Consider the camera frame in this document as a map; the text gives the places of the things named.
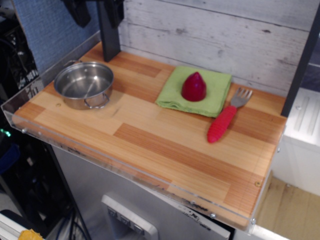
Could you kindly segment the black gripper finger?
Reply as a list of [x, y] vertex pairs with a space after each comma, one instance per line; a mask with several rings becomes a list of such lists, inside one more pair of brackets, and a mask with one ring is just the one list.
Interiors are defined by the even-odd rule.
[[124, 0], [105, 0], [104, 7], [113, 29], [117, 28], [124, 19]]
[[91, 16], [85, 0], [63, 0], [62, 2], [78, 26], [84, 28], [88, 25]]

